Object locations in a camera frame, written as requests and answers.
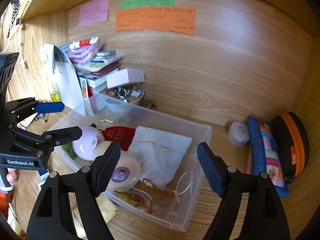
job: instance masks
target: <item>sticky note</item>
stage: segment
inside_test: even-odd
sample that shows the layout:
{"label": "sticky note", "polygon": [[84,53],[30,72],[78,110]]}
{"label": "sticky note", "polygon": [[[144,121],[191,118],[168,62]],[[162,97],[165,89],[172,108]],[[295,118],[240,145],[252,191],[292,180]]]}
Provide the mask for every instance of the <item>sticky note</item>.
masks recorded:
{"label": "sticky note", "polygon": [[170,6],[173,7],[175,0],[125,0],[121,2],[120,10],[147,6]]}
{"label": "sticky note", "polygon": [[93,0],[80,6],[78,27],[108,20],[109,0]]}
{"label": "sticky note", "polygon": [[196,10],[180,7],[142,7],[116,12],[116,31],[159,30],[194,35]]}

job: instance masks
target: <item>blue gripper pad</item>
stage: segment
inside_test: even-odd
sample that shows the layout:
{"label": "blue gripper pad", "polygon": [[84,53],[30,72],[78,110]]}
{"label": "blue gripper pad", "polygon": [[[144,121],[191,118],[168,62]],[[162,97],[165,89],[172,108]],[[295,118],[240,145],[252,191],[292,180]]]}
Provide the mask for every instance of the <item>blue gripper pad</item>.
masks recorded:
{"label": "blue gripper pad", "polygon": [[49,114],[62,112],[64,110],[64,104],[62,102],[52,102],[52,103],[39,103],[35,108],[35,113],[38,114]]}
{"label": "blue gripper pad", "polygon": [[197,155],[211,190],[222,197],[225,192],[222,184],[226,176],[227,165],[221,157],[213,154],[205,142],[198,145]]}

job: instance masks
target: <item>bowl of beads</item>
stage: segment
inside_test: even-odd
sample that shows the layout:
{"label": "bowl of beads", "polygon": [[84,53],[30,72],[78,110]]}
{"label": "bowl of beads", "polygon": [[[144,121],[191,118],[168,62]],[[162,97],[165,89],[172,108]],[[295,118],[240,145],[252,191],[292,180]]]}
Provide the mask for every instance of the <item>bowl of beads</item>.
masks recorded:
{"label": "bowl of beads", "polygon": [[144,90],[141,84],[105,89],[101,91],[101,93],[112,97],[104,98],[103,101],[111,111],[118,114],[127,114],[130,112],[130,105],[139,104],[144,96]]}

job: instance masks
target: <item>clear plastic box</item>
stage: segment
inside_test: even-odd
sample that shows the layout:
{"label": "clear plastic box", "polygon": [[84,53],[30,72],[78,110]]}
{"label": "clear plastic box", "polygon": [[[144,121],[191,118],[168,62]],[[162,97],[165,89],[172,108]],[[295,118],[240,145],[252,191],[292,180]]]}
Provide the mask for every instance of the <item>clear plastic box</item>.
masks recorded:
{"label": "clear plastic box", "polygon": [[[157,111],[149,110],[140,106],[124,103],[120,100],[99,94],[91,97],[84,105],[79,106],[58,123],[51,130],[79,126],[91,125],[95,123],[99,128],[107,128],[111,126],[126,126],[136,128],[137,126],[145,126],[158,130],[163,130],[171,133],[181,134],[191,137],[192,143],[184,155],[181,164],[175,174],[174,179],[167,185],[167,188],[176,189],[179,178],[186,171],[192,171],[193,179],[189,190],[180,197],[178,204],[174,197],[161,196],[157,199],[154,209],[156,216],[147,214],[139,208],[133,207],[130,204],[122,201],[114,194],[105,192],[104,194],[115,202],[134,212],[136,215],[144,217],[158,224],[178,231],[186,231],[190,223],[195,205],[202,186],[204,176],[201,165],[197,159],[196,147],[201,142],[206,142],[210,145],[212,127],[201,125],[180,119],[171,115],[163,114]],[[72,160],[63,150],[62,147],[56,147],[55,153],[74,171],[78,171],[81,167],[88,165],[79,157]],[[178,192],[183,191],[190,183],[191,174],[187,173],[179,183]]]}

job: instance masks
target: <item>black chain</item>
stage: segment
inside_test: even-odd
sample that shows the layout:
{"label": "black chain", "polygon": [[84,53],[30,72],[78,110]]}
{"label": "black chain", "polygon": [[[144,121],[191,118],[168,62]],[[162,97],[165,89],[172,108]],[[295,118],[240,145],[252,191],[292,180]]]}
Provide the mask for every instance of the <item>black chain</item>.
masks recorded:
{"label": "black chain", "polygon": [[7,39],[8,39],[9,36],[10,36],[10,31],[12,30],[13,23],[14,23],[15,19],[16,19],[17,16],[18,16],[18,12],[19,12],[19,8],[20,8],[20,2],[19,2],[19,0],[12,0],[12,3],[13,3],[13,12],[12,12],[11,25],[9,26],[9,31],[8,31]]}

